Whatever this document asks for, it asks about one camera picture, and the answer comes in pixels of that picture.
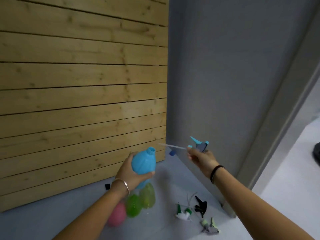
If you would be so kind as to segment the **yellow-green plastic bottle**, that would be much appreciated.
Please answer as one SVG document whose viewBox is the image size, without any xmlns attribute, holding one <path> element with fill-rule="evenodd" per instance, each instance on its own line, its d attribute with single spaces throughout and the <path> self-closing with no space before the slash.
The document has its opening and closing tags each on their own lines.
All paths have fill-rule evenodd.
<svg viewBox="0 0 320 240">
<path fill-rule="evenodd" d="M 149 182 L 140 191 L 139 198 L 144 209 L 150 209 L 155 205 L 156 196 L 153 185 Z"/>
</svg>

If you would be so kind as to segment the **black round object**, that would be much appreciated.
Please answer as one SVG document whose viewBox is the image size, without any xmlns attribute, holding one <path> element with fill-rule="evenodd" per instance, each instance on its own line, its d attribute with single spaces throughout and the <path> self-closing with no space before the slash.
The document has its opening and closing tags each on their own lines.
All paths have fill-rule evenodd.
<svg viewBox="0 0 320 240">
<path fill-rule="evenodd" d="M 314 145 L 312 156 L 314 158 L 314 161 L 319 165 L 320 167 L 320 142 Z"/>
</svg>

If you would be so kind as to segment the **light green grey spray head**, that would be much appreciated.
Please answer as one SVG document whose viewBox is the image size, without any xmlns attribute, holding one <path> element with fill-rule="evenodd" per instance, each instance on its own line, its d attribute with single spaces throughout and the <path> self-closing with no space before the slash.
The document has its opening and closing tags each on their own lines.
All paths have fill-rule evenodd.
<svg viewBox="0 0 320 240">
<path fill-rule="evenodd" d="M 220 234 L 220 231 L 218 230 L 213 217 L 210 218 L 210 222 L 204 219 L 200 223 L 202 226 L 201 232 L 203 234 L 207 234 L 209 236 Z"/>
</svg>

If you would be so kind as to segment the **person's right hand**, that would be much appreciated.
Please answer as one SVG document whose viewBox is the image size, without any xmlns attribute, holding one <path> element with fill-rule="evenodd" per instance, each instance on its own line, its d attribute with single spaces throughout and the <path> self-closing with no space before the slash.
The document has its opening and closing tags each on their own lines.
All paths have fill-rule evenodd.
<svg viewBox="0 0 320 240">
<path fill-rule="evenodd" d="M 203 154 L 204 154 L 203 157 L 188 157 L 188 158 L 193 164 L 195 164 L 200 169 L 200 171 L 204 174 L 205 177 L 210 179 L 210 174 L 212 170 L 220 164 L 215 159 L 212 152 L 206 150 L 203 152 Z"/>
</svg>

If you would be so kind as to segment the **person's right forearm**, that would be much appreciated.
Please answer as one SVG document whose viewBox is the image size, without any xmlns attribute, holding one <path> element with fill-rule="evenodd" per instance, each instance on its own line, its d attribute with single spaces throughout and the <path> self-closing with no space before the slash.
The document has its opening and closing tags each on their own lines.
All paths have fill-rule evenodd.
<svg viewBox="0 0 320 240">
<path fill-rule="evenodd" d="M 301 227 L 220 168 L 214 185 L 231 206 L 253 240 L 315 240 Z"/>
</svg>

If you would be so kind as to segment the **blue spray trigger head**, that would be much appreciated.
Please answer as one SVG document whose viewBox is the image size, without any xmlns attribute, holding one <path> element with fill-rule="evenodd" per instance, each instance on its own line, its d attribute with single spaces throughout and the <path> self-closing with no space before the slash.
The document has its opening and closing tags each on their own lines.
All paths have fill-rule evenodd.
<svg viewBox="0 0 320 240">
<path fill-rule="evenodd" d="M 202 142 L 197 140 L 194 137 L 190 137 L 191 140 L 194 142 L 195 144 L 195 149 L 198 150 L 199 152 L 204 152 L 207 148 L 207 146 L 209 145 L 208 141 Z M 176 146 L 176 145 L 169 145 L 169 144 L 164 144 L 164 143 L 158 143 L 161 146 L 165 146 L 165 147 L 170 147 L 170 148 L 175 148 L 175 149 L 181 149 L 181 150 L 187 150 L 186 147 L 181 147 L 181 146 Z"/>
</svg>

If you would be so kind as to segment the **white green spray trigger head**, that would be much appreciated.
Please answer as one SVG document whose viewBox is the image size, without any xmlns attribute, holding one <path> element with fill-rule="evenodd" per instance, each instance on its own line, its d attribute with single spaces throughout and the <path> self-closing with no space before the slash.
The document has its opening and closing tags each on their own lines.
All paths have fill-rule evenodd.
<svg viewBox="0 0 320 240">
<path fill-rule="evenodd" d="M 183 205 L 181 202 L 177 202 L 177 213 L 175 214 L 175 217 L 179 220 L 182 221 L 192 221 L 191 215 L 194 213 L 196 214 L 195 211 L 195 206 L 192 207 L 191 202 L 192 199 L 196 196 L 198 192 L 195 192 L 191 196 L 186 194 L 186 200 L 187 200 L 187 205 Z"/>
</svg>

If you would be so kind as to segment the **bright green plastic bottle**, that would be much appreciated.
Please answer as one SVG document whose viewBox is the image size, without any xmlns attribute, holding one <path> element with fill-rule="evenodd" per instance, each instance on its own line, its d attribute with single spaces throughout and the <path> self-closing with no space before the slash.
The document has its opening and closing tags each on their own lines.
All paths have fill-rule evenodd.
<svg viewBox="0 0 320 240">
<path fill-rule="evenodd" d="M 125 209 L 127 217 L 135 218 L 142 211 L 142 203 L 137 194 L 132 194 L 125 200 Z"/>
</svg>

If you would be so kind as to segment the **blue plastic bottle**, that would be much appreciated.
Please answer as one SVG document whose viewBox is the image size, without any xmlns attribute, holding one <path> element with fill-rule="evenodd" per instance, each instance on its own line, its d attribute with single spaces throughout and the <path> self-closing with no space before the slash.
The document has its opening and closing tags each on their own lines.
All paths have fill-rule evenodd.
<svg viewBox="0 0 320 240">
<path fill-rule="evenodd" d="M 154 172 L 156 169 L 156 149 L 149 147 L 137 153 L 132 159 L 131 166 L 138 175 Z"/>
</svg>

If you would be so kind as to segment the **grey door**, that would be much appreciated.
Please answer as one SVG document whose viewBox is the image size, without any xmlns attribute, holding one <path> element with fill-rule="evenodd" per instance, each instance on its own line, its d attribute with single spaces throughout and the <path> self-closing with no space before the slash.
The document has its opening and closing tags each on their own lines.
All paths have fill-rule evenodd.
<svg viewBox="0 0 320 240">
<path fill-rule="evenodd" d="M 253 189 L 320 69 L 320 0 L 169 0 L 166 143 Z"/>
</svg>

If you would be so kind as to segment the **pink plastic bottle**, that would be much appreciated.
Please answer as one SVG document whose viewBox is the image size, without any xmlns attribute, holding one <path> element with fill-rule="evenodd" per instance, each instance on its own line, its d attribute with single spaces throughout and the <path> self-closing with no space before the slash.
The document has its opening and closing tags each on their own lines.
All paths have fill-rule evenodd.
<svg viewBox="0 0 320 240">
<path fill-rule="evenodd" d="M 120 226 L 126 220 L 126 206 L 124 202 L 119 202 L 110 215 L 107 224 L 110 227 Z"/>
</svg>

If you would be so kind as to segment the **black wrist band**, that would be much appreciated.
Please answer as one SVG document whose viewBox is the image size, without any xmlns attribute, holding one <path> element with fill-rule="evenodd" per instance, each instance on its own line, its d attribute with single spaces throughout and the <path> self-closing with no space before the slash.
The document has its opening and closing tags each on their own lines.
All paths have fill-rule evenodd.
<svg viewBox="0 0 320 240">
<path fill-rule="evenodd" d="M 211 181 L 211 183 L 212 183 L 213 185 L 214 185 L 214 177 L 215 177 L 215 174 L 217 173 L 217 171 L 218 171 L 220 168 L 224 168 L 224 169 L 225 169 L 224 166 L 218 165 L 218 166 L 216 166 L 216 167 L 212 170 L 212 172 L 211 172 L 211 174 L 210 174 L 210 181 Z"/>
</svg>

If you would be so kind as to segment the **wooden slat panel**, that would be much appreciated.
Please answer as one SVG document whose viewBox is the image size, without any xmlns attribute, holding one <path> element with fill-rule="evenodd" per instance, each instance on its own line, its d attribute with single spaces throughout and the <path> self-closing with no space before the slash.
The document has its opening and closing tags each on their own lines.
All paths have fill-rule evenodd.
<svg viewBox="0 0 320 240">
<path fill-rule="evenodd" d="M 166 138 L 169 0 L 0 0 L 0 212 Z"/>
</svg>

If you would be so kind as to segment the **person's left forearm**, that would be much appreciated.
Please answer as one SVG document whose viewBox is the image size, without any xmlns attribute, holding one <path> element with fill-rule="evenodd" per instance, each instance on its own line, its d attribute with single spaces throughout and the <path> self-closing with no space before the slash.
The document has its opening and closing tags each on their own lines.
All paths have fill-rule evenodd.
<svg viewBox="0 0 320 240">
<path fill-rule="evenodd" d="M 124 197 L 115 190 L 108 190 L 53 240 L 97 240 L 114 208 Z"/>
</svg>

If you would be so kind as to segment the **person's left hand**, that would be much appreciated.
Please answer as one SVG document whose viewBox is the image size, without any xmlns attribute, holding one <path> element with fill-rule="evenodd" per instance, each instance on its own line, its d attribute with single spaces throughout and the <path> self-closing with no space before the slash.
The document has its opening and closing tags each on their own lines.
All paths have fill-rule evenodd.
<svg viewBox="0 0 320 240">
<path fill-rule="evenodd" d="M 131 163 L 133 157 L 138 152 L 130 153 L 129 156 L 124 160 L 120 167 L 114 182 L 111 185 L 111 189 L 120 193 L 122 196 L 127 196 L 130 192 L 137 188 L 140 183 L 136 182 L 136 173 L 133 171 Z"/>
</svg>

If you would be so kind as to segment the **black spray trigger head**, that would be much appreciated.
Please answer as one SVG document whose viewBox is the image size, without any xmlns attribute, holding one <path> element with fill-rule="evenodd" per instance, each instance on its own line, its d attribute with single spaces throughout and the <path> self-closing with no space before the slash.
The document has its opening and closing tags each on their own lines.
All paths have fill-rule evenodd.
<svg viewBox="0 0 320 240">
<path fill-rule="evenodd" d="M 198 204 L 194 206 L 194 211 L 201 214 L 201 218 L 204 218 L 204 215 L 207 211 L 207 202 L 201 201 L 197 196 L 195 196 Z"/>
</svg>

